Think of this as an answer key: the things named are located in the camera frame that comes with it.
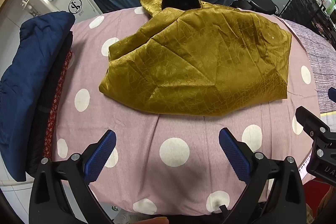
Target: gold garment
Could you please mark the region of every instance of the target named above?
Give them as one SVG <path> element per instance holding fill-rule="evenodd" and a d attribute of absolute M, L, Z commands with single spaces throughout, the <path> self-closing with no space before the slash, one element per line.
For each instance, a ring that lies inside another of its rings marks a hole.
<path fill-rule="evenodd" d="M 140 0 L 153 17 L 109 47 L 105 95 L 138 110 L 224 115 L 287 98 L 291 34 L 253 12 Z"/>

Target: printed paper tag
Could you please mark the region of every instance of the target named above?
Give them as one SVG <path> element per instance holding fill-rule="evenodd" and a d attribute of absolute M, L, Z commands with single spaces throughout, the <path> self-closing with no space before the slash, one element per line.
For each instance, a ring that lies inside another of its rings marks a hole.
<path fill-rule="evenodd" d="M 301 167 L 299 168 L 299 173 L 300 173 L 301 180 L 303 180 L 303 178 L 308 174 L 306 168 L 307 168 L 307 165 L 310 161 L 310 157 L 311 157 L 311 152 L 310 152 L 309 156 L 306 158 L 306 160 L 303 162 Z"/>

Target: black stool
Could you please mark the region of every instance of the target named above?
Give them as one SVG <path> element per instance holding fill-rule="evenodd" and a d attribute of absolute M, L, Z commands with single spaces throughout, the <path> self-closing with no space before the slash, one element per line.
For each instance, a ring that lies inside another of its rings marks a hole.
<path fill-rule="evenodd" d="M 264 13 L 267 15 L 273 15 L 279 13 L 279 8 L 273 3 L 272 0 L 251 0 L 250 5 L 252 6 L 252 11 Z"/>

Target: pink polka dot bedsheet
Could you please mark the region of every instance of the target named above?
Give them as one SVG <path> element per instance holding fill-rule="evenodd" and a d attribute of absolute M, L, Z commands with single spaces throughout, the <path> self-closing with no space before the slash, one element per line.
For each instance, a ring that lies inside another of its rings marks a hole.
<path fill-rule="evenodd" d="M 266 16 L 291 31 L 280 19 Z M 107 129 L 117 145 L 96 182 L 98 201 L 145 214 L 204 215 L 225 204 L 231 209 L 245 183 L 238 180 L 219 143 L 228 127 L 253 151 L 298 165 L 311 139 L 295 119 L 301 105 L 319 117 L 314 75 L 304 47 L 293 35 L 288 99 L 259 104 L 223 117 L 158 115 L 126 107 L 99 92 L 108 68 L 108 47 L 133 34 L 149 19 L 139 8 L 98 16 L 73 26 L 73 51 L 58 106 L 53 160 L 82 153 Z M 304 182 L 311 179 L 306 175 Z M 260 201 L 265 201 L 270 183 Z"/>

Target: black logo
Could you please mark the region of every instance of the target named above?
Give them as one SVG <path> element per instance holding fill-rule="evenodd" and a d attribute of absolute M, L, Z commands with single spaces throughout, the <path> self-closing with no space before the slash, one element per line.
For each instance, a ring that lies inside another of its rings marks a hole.
<path fill-rule="evenodd" d="M 71 0 L 69 3 L 69 12 L 76 15 L 82 10 L 82 1 L 81 0 Z"/>

